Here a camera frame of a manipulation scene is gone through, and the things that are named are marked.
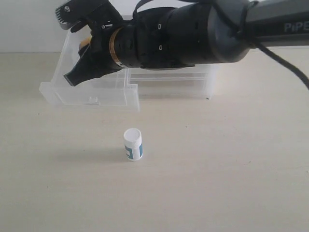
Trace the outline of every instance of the beige table surface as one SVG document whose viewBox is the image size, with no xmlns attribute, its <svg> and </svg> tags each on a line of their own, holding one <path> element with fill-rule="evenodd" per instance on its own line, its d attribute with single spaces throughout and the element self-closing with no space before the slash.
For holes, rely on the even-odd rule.
<svg viewBox="0 0 309 232">
<path fill-rule="evenodd" d="M 278 52 L 309 74 L 308 50 Z M 0 232 L 309 231 L 309 93 L 289 71 L 252 52 L 211 101 L 102 113 L 46 103 L 58 56 L 0 55 Z"/>
</svg>

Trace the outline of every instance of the screw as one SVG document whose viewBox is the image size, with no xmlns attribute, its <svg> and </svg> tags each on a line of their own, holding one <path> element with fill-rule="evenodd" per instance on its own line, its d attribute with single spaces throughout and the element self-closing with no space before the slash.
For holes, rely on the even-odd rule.
<svg viewBox="0 0 309 232">
<path fill-rule="evenodd" d="M 65 6 L 65 7 L 64 7 L 64 11 L 65 11 L 65 12 L 70 12 L 70 8 L 69 8 L 68 6 Z"/>
</svg>

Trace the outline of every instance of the white wall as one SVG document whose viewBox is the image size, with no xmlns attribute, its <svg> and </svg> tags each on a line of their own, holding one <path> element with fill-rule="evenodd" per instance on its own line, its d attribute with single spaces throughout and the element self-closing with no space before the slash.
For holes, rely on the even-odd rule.
<svg viewBox="0 0 309 232">
<path fill-rule="evenodd" d="M 111 0 L 123 15 L 131 15 L 139 0 Z M 58 52 L 66 31 L 55 8 L 65 0 L 0 0 L 0 52 Z M 155 0 L 145 7 L 182 6 L 176 0 Z"/>
</svg>

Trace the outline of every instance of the cable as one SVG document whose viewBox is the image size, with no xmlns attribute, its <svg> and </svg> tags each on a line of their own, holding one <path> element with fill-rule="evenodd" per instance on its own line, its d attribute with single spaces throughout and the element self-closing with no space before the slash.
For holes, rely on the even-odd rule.
<svg viewBox="0 0 309 232">
<path fill-rule="evenodd" d="M 143 5 L 145 5 L 145 4 L 147 4 L 151 1 L 154 1 L 154 0 L 140 0 L 138 2 L 138 4 L 136 5 L 134 12 L 133 12 L 133 20 L 135 20 L 137 23 L 142 23 L 142 25 L 147 30 L 148 30 L 147 25 L 140 20 L 137 10 L 140 7 L 142 7 Z M 224 10 L 218 4 L 217 0 L 178 0 L 178 1 L 188 2 L 188 3 L 208 3 L 208 4 L 212 4 L 214 6 L 215 10 L 217 11 L 218 15 L 220 16 L 220 18 L 224 21 L 224 23 L 226 23 L 234 31 L 235 36 L 237 38 L 244 39 L 248 43 L 253 44 L 256 48 L 258 48 L 264 54 L 266 54 L 267 56 L 269 56 L 270 58 L 272 58 L 273 60 L 275 60 L 276 62 L 278 62 L 283 67 L 290 70 L 291 72 L 293 72 L 304 83 L 304 85 L 309 90 L 309 78 L 299 68 L 297 68 L 295 65 L 291 64 L 290 62 L 286 61 L 285 59 L 281 58 L 280 56 L 278 56 L 274 52 L 270 51 L 268 48 L 266 48 L 264 45 L 262 45 L 257 38 L 246 35 L 245 26 L 246 26 L 246 19 L 247 19 L 248 11 L 252 7 L 256 6 L 259 3 L 259 1 L 257 1 L 257 0 L 251 1 L 243 9 L 243 11 L 241 13 L 241 19 L 240 19 L 239 26 L 236 25 L 226 15 Z"/>
</svg>

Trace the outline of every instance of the clear plastic container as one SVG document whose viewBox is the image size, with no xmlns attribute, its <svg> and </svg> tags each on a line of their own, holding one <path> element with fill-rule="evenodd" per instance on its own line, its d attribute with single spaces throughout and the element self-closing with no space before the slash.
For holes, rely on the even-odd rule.
<svg viewBox="0 0 309 232">
<path fill-rule="evenodd" d="M 53 79 L 40 86 L 40 92 L 50 104 L 139 111 L 140 97 L 210 99 L 213 95 L 217 65 L 169 71 L 124 69 L 72 87 L 63 76 L 78 61 L 79 44 L 89 35 L 87 27 L 68 33 Z"/>
</svg>

